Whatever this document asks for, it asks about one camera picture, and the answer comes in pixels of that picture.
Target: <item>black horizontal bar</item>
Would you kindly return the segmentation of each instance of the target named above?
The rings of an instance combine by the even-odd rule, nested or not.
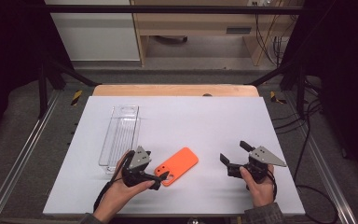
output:
[[[51,13],[178,13],[178,14],[260,14],[302,15],[320,12],[303,7],[215,7],[215,6],[95,6],[95,5],[24,5]]]

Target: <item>yellow and black tape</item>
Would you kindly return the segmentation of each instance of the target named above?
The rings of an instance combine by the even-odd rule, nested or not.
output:
[[[271,102],[279,103],[283,105],[287,104],[285,100],[278,100],[277,97],[275,96],[275,92],[272,91],[270,95],[271,95]]]
[[[81,93],[82,93],[82,91],[76,91],[75,92],[74,99],[72,99],[71,105],[76,105],[77,104],[77,101],[79,100]]]

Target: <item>human hand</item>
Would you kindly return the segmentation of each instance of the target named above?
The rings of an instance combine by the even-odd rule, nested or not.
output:
[[[271,173],[274,173],[274,166],[268,165]],[[273,183],[269,178],[264,178],[260,183],[256,183],[252,175],[244,167],[240,167],[242,178],[251,191],[253,206],[261,207],[274,202]]]
[[[116,167],[121,164],[124,158],[125,155],[123,155],[117,162]],[[102,223],[108,223],[110,219],[112,219],[113,216],[120,211],[133,196],[145,191],[155,183],[154,180],[145,181],[129,188],[124,184],[121,178],[122,176],[120,170],[114,183],[104,194],[103,199],[93,214]]]

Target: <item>black metal frame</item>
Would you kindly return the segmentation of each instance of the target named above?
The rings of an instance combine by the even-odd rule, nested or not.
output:
[[[285,76],[281,82],[281,88],[283,90],[290,90],[297,80],[297,110],[300,114],[301,118],[304,118],[303,113],[303,96],[304,96],[304,74],[301,71],[301,60],[304,55],[306,55],[306,46],[309,40],[313,37],[315,31],[318,29],[318,26],[324,20],[325,15],[331,9],[332,5],[334,5],[335,0],[328,9],[322,8],[304,8],[304,7],[212,7],[212,6],[94,6],[94,5],[27,5],[21,3],[20,10],[40,10],[49,13],[172,13],[172,14],[258,14],[258,15],[315,15],[315,13],[324,12],[322,18],[316,22],[316,25],[310,31],[308,36],[302,41],[302,44],[297,49],[296,53],[291,57],[291,60],[287,63],[281,64],[277,69],[267,73],[263,77],[251,82],[246,83],[245,85],[254,85],[259,86],[262,83],[270,80],[277,75],[286,73],[288,71],[292,71],[290,76]],[[52,66],[56,69],[67,73],[68,75],[80,80],[81,82],[89,85],[96,86],[99,83],[95,83],[82,77],[77,72],[69,69],[59,63],[55,62],[49,57],[44,57],[44,61],[48,66]],[[46,89],[46,81],[43,82],[44,78],[44,70],[46,67],[41,68],[40,70],[40,78],[39,84],[40,89]],[[62,85],[59,84],[59,89],[64,87],[64,83]],[[41,99],[41,112],[40,117],[46,111],[46,101],[47,94],[46,91],[40,91],[40,99]]]

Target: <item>orange smartphone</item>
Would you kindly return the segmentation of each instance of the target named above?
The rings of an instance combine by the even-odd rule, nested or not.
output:
[[[170,172],[168,178],[161,182],[168,187],[181,175],[199,162],[199,158],[188,147],[180,149],[178,152],[169,157],[165,162],[155,169],[155,175],[160,176],[165,172]]]

